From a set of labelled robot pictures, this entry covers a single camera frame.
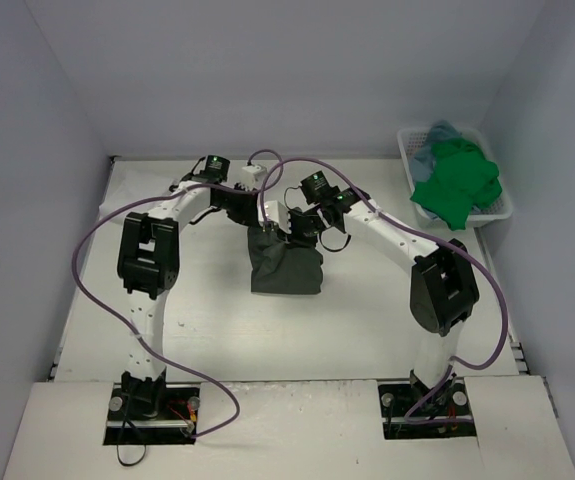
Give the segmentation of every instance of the white wall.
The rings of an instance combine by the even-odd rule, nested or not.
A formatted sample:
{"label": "white wall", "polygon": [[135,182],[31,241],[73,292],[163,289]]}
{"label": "white wall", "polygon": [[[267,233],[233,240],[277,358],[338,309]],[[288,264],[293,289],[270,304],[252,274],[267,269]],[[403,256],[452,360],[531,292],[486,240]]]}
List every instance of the white wall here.
{"label": "white wall", "polygon": [[45,379],[108,162],[22,0],[0,0],[0,478],[31,383]]}
{"label": "white wall", "polygon": [[575,461],[575,1],[546,4],[484,130],[516,208],[485,235]]}
{"label": "white wall", "polygon": [[477,125],[544,0],[28,0],[111,153],[397,152]]}

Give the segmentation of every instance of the green towel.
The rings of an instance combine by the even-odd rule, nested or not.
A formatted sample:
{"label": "green towel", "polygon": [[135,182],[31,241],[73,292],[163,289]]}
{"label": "green towel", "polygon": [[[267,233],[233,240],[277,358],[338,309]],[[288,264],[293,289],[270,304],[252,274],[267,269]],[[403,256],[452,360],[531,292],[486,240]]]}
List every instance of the green towel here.
{"label": "green towel", "polygon": [[452,230],[463,230],[472,207],[487,208],[502,193],[498,166],[480,148],[463,138],[435,143],[436,168],[418,182],[411,200],[434,212]]}

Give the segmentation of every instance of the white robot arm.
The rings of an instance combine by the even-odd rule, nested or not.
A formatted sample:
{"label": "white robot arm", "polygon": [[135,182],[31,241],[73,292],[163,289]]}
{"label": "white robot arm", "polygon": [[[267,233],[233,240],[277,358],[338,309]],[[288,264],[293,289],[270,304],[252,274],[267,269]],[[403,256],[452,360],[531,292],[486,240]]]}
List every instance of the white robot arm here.
{"label": "white robot arm", "polygon": [[[259,226],[264,222],[259,221],[257,192],[236,195],[204,188],[205,183],[217,185],[226,180],[228,167],[229,161],[222,157],[207,157],[205,170],[188,175],[179,184],[178,188],[186,191],[184,195],[160,203],[147,214],[129,214],[125,220],[118,274],[131,294],[131,321],[158,353],[162,353],[165,303],[180,271],[182,229],[210,208],[226,210],[233,221],[242,225]],[[337,228],[366,241],[410,275],[410,309],[424,329],[410,383],[424,395],[444,377],[449,359],[456,353],[463,322],[478,301],[471,265],[444,247],[391,227],[353,190],[340,192],[330,187],[322,172],[303,180],[301,190],[307,202],[314,205],[307,212],[290,217],[278,202],[262,205],[272,228],[282,230],[286,241],[306,240],[311,245],[313,238],[315,244],[315,238],[324,230]],[[369,201],[379,212],[376,203]],[[132,342],[121,387],[123,391],[134,391],[134,384],[139,386],[139,406],[134,408],[142,416],[155,416],[165,389],[165,366],[144,351],[137,339]]]}
{"label": "white robot arm", "polygon": [[[322,172],[303,180],[300,189],[314,206],[297,216],[296,229],[292,221],[290,236],[315,238],[337,228],[367,242],[411,277],[410,309],[423,331],[410,381],[424,395],[444,377],[456,354],[463,322],[480,297],[471,265],[434,242],[392,227],[378,215],[382,210],[368,194],[363,192],[373,210],[353,190],[331,187]],[[265,203],[265,213],[280,225],[284,214],[274,203]],[[451,243],[465,249],[457,240]]]}
{"label": "white robot arm", "polygon": [[[163,353],[165,304],[180,272],[180,232],[194,217],[210,210],[225,210],[241,225],[258,224],[258,193],[250,190],[266,170],[245,167],[243,184],[226,191],[218,184],[227,179],[229,163],[222,157],[205,157],[204,170],[198,174],[192,171],[178,185],[177,190],[184,194],[172,196],[145,214],[130,213],[125,219],[118,275],[129,293],[129,319],[156,353]],[[165,365],[146,352],[137,338],[131,342],[121,389],[137,392],[132,402],[135,417],[156,416],[165,390]]]}

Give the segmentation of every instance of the black cloth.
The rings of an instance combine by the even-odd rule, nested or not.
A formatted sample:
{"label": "black cloth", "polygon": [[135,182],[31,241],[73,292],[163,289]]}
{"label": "black cloth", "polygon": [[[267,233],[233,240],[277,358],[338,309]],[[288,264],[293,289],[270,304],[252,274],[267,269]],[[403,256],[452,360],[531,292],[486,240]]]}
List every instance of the black cloth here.
{"label": "black cloth", "polygon": [[251,291],[284,295],[315,295],[323,283],[323,256],[315,247],[287,244],[276,232],[247,230],[251,260]]}

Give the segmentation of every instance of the white plastic basket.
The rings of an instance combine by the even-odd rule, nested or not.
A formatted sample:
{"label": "white plastic basket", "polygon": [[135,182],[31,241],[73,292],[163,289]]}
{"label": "white plastic basket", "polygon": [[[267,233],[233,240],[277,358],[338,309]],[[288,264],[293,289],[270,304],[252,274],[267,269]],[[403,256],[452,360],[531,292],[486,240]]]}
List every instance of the white plastic basket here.
{"label": "white plastic basket", "polygon": [[[405,166],[405,173],[407,174],[409,188],[411,188],[412,193],[414,192],[416,186],[414,185],[414,180],[411,177],[411,172],[409,171],[409,160],[414,158],[416,150],[422,147],[425,143],[429,129],[430,127],[415,127],[403,128],[398,131],[398,146],[400,148],[400,154],[403,159],[403,165]],[[478,145],[485,154],[487,160],[496,162],[494,155],[489,148],[489,144],[478,130],[469,127],[458,127],[458,131],[462,134],[464,139],[469,140],[470,142],[474,142],[476,145]],[[511,216],[513,207],[505,190],[505,186],[503,185],[502,175],[498,178],[498,180],[500,185],[503,187],[503,193],[489,208],[486,208],[481,213],[470,214],[467,218],[468,228],[481,227],[486,223],[493,222],[494,220],[504,220]],[[418,217],[418,223],[421,227],[445,225],[445,222],[443,222],[440,218],[431,218],[429,215],[427,215],[427,212],[425,212],[425,210],[423,210],[423,208],[417,203],[414,203],[414,209],[416,211],[416,216]]]}

